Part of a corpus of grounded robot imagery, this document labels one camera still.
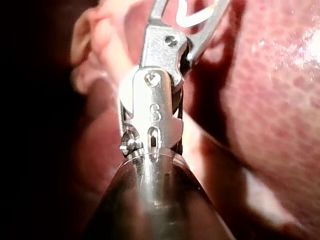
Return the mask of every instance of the metal jaw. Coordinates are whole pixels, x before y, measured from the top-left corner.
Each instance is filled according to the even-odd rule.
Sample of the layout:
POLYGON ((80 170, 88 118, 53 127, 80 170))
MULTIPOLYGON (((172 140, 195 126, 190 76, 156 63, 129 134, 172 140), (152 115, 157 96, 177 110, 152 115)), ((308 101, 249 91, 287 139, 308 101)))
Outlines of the metal jaw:
POLYGON ((139 149, 150 153, 155 148, 181 154, 182 72, 197 63, 230 0, 218 0, 204 28, 189 36, 163 23, 167 3, 155 0, 150 13, 139 69, 132 78, 132 106, 124 107, 119 100, 120 149, 125 156, 139 149))

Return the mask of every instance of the stainless steel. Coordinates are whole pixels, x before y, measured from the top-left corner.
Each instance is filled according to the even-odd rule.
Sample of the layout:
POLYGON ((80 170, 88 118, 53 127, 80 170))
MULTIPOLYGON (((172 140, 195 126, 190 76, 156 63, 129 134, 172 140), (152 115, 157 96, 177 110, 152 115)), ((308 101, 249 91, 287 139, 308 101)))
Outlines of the stainless steel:
MULTIPOLYGON (((147 153, 152 147, 172 148, 181 140, 183 122, 173 116, 171 79, 164 69, 142 67, 135 73, 132 103, 132 118, 123 120, 126 133, 136 132, 132 144, 138 140, 147 153)), ((122 141, 121 149, 133 151, 125 148, 127 143, 122 141)))
POLYGON ((214 38, 215 30, 226 13, 230 2, 231 0, 218 0, 212 16, 206 20, 203 29, 196 34, 187 36, 191 41, 191 47, 186 57, 190 68, 197 64, 199 57, 214 38))
MULTIPOLYGON (((124 106, 119 99, 125 161, 90 221, 85 240, 234 240, 179 155, 184 126, 180 63, 188 46, 182 32, 161 20, 167 3, 154 2, 139 68, 128 81, 132 101, 124 106)), ((214 28, 218 16, 209 20, 214 28)), ((210 31, 214 30, 207 26, 190 38, 190 66, 204 50, 204 36, 210 31)))
POLYGON ((137 150, 117 171, 84 240, 234 240, 181 156, 137 150))
POLYGON ((161 67, 171 77, 172 93, 183 84, 180 60, 187 49, 187 37, 162 21, 168 0, 155 0, 144 33, 140 67, 161 67))

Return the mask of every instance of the metal shaft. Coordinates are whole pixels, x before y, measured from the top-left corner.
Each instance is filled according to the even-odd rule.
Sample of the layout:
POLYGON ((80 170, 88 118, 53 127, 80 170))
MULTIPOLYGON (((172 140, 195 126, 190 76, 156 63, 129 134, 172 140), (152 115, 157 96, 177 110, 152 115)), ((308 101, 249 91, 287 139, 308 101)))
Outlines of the metal shaft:
POLYGON ((233 240, 183 158, 136 151, 105 193, 84 240, 233 240))

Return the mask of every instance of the engraved number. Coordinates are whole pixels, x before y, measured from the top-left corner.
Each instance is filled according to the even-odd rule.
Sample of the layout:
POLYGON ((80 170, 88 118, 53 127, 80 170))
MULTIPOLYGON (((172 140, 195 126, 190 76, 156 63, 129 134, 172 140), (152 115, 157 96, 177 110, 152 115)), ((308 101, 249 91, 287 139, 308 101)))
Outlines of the engraved number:
POLYGON ((150 117, 150 120, 152 122, 159 122, 160 119, 161 119, 161 114, 159 112, 159 105, 158 104, 152 104, 150 106, 150 113, 151 113, 151 117, 150 117))

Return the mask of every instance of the screw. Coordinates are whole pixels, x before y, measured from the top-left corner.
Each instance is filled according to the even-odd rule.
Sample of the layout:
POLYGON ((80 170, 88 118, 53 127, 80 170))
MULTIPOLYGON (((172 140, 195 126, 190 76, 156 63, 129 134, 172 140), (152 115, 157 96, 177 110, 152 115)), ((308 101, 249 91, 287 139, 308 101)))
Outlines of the screw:
POLYGON ((144 80, 146 82, 146 84, 150 87, 153 88, 155 86, 158 85, 158 83, 160 82, 160 75, 156 72, 148 72, 145 76, 144 76, 144 80))
POLYGON ((176 38, 174 36, 166 36, 164 38, 164 43, 165 45, 167 45, 168 47, 172 48, 174 46, 176 46, 178 44, 178 41, 175 40, 176 38))

